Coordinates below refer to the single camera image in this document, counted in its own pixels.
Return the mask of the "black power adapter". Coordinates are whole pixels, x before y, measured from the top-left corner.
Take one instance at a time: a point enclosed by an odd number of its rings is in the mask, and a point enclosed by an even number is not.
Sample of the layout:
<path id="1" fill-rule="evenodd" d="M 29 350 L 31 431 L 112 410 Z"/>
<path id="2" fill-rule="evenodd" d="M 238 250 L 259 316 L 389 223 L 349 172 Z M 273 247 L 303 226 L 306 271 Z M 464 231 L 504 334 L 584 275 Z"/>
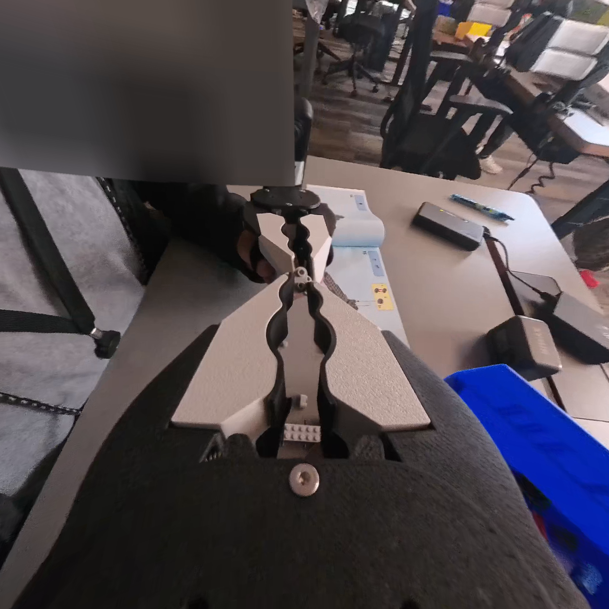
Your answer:
<path id="1" fill-rule="evenodd" d="M 488 331 L 485 341 L 493 363 L 509 366 L 529 382 L 562 370 L 551 331 L 536 318 L 512 316 Z"/>

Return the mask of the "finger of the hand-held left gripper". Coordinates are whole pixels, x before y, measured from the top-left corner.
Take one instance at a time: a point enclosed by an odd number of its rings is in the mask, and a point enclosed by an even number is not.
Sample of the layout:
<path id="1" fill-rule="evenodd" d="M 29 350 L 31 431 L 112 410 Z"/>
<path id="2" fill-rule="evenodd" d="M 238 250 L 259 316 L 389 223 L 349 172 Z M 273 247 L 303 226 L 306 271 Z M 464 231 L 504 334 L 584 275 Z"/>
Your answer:
<path id="1" fill-rule="evenodd" d="M 295 255 L 284 233 L 285 218 L 273 213 L 257 214 L 260 230 L 258 245 L 264 259 L 278 275 L 295 270 Z"/>
<path id="2" fill-rule="evenodd" d="M 300 219 L 304 267 L 313 282 L 321 282 L 327 266 L 332 238 L 323 216 L 304 216 Z"/>

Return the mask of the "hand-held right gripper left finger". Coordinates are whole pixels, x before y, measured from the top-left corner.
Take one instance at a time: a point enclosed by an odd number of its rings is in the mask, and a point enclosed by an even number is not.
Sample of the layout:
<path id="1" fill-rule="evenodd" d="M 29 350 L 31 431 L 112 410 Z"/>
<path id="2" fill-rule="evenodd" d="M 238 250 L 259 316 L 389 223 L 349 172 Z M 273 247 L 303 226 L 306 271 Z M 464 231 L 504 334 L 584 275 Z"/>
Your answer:
<path id="1" fill-rule="evenodd" d="M 291 402 L 281 347 L 295 275 L 284 273 L 225 317 L 172 414 L 176 428 L 246 435 L 261 457 L 277 458 Z"/>

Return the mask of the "pile of toy bricks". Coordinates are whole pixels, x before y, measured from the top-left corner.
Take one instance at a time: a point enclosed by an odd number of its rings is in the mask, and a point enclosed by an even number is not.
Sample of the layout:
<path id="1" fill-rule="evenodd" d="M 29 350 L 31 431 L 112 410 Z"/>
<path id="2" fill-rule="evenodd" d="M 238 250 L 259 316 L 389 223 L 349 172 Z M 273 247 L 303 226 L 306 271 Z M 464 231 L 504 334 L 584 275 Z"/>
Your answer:
<path id="1" fill-rule="evenodd" d="M 591 608 L 608 608 L 608 551 L 559 513 L 528 478 L 512 471 L 540 534 Z"/>

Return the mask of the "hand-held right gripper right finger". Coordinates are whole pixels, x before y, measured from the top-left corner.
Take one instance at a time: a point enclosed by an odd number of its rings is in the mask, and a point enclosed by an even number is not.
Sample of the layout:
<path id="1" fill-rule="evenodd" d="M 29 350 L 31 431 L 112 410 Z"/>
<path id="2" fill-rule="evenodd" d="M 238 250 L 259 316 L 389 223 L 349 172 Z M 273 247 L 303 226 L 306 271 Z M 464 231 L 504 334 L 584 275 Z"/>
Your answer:
<path id="1" fill-rule="evenodd" d="M 378 326 L 325 286 L 307 288 L 323 354 L 317 409 L 322 453 L 347 458 L 363 437 L 430 428 L 430 417 Z"/>

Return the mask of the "black power bank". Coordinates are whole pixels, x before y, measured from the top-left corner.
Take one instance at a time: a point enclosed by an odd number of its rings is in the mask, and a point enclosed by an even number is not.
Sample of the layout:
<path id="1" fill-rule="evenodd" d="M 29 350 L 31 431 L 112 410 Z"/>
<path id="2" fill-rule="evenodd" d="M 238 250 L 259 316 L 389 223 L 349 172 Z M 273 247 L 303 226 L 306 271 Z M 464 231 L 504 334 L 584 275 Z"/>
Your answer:
<path id="1" fill-rule="evenodd" d="M 411 225 L 449 242 L 466 252 L 473 252 L 484 241 L 485 228 L 431 202 L 423 202 Z"/>

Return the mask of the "pale blue instruction booklet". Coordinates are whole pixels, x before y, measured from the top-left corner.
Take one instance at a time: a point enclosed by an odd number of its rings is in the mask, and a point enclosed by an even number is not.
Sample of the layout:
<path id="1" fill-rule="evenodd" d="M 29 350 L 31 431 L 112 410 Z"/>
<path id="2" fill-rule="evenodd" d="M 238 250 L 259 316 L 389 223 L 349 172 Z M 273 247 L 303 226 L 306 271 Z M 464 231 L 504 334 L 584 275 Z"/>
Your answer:
<path id="1" fill-rule="evenodd" d="M 385 240 L 382 220 L 369 208 L 364 190 L 308 185 L 334 213 L 333 261 L 328 287 L 383 331 L 408 345 L 380 246 Z"/>

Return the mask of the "person's left forearm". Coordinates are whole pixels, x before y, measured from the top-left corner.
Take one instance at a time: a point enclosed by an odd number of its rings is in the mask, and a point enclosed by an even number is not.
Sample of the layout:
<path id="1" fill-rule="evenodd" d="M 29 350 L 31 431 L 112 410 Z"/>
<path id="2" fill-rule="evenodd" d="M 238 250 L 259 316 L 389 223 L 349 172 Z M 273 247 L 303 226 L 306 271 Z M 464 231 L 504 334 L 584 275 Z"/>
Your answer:
<path id="1" fill-rule="evenodd" d="M 248 263 L 238 253 L 245 198 L 218 185 L 132 181 L 132 186 L 141 201 L 161 212 L 180 237 L 248 274 Z"/>

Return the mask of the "grey toy brick plate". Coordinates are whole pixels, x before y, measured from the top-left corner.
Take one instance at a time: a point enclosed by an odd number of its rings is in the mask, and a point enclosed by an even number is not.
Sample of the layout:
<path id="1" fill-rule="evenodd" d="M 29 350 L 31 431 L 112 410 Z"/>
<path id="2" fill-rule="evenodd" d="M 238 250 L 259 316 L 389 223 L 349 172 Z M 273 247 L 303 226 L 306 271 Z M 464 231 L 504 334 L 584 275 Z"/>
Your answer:
<path id="1" fill-rule="evenodd" d="M 322 441 L 321 426 L 287 422 L 283 428 L 282 441 L 283 443 L 320 443 Z"/>

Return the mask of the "brown work table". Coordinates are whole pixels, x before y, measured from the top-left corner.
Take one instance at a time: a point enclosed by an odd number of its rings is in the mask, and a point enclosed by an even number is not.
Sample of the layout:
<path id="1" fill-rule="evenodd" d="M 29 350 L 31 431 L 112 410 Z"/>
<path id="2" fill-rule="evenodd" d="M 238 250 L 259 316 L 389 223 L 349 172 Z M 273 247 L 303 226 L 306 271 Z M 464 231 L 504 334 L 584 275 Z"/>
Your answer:
<path id="1" fill-rule="evenodd" d="M 594 156 L 608 161 L 608 127 L 601 126 L 582 110 L 572 110 L 563 116 L 538 99 L 541 91 L 529 73 L 511 71 L 504 80 L 506 88 L 525 106 L 525 121 L 537 131 L 558 136 L 580 155 Z M 586 195 L 580 202 L 552 223 L 559 239 L 571 235 L 581 226 L 608 216 L 608 180 Z"/>

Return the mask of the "blue pen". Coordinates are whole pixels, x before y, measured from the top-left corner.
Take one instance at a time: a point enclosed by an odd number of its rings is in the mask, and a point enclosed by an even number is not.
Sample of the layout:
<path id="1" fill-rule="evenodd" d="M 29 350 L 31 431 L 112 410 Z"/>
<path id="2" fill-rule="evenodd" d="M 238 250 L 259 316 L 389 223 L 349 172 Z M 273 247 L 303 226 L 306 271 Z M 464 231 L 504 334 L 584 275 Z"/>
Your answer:
<path id="1" fill-rule="evenodd" d="M 480 212 L 485 217 L 495 219 L 500 222 L 513 222 L 514 221 L 514 218 L 511 217 L 509 214 L 505 213 L 504 211 L 495 209 L 488 205 L 484 205 L 483 203 L 480 203 L 474 199 L 470 199 L 469 197 L 466 197 L 466 196 L 463 196 L 460 194 L 451 194 L 449 196 L 449 198 L 453 202 L 456 202 L 467 208 L 474 209 L 474 210 Z"/>

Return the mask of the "black office chair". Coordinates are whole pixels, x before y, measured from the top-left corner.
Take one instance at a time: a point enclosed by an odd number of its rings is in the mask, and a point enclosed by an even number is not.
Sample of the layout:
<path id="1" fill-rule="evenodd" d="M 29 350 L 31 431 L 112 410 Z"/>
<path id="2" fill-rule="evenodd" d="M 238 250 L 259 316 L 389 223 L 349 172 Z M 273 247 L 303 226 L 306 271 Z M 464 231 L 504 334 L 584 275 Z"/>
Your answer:
<path id="1" fill-rule="evenodd" d="M 462 82 L 457 78 L 468 76 L 468 57 L 462 59 L 438 110 L 422 110 L 437 16 L 438 1 L 418 3 L 406 76 L 381 123 L 379 166 L 446 180 L 477 180 L 482 175 L 478 146 L 494 121 L 512 111 L 483 95 L 460 95 Z"/>
<path id="2" fill-rule="evenodd" d="M 378 93 L 402 12 L 399 4 L 391 9 L 384 1 L 358 1 L 355 11 L 345 15 L 337 27 L 339 38 L 349 46 L 349 55 L 328 65 L 322 84 L 342 74 L 351 82 L 350 97 L 358 96 L 360 80 L 369 82 L 371 92 Z"/>

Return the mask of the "person's left hand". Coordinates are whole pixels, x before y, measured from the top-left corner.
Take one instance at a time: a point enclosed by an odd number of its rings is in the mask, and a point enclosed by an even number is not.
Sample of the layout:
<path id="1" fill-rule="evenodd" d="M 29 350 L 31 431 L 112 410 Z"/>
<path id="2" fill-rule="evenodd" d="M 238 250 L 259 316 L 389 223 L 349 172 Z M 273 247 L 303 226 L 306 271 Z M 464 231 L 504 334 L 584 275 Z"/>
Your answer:
<path id="1" fill-rule="evenodd" d="M 239 236 L 236 249 L 244 263 L 242 272 L 249 280 L 259 284 L 270 284 L 277 278 L 276 270 L 261 253 L 258 237 L 253 232 L 244 229 Z"/>

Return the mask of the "blue plastic bin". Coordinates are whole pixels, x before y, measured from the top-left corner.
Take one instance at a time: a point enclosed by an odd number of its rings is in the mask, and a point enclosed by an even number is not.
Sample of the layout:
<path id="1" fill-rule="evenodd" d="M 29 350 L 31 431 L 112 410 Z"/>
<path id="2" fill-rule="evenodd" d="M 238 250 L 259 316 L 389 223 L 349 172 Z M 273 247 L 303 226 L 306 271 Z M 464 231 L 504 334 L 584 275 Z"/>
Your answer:
<path id="1" fill-rule="evenodd" d="M 516 470 L 608 551 L 608 450 L 510 367 L 463 370 L 445 382 Z"/>

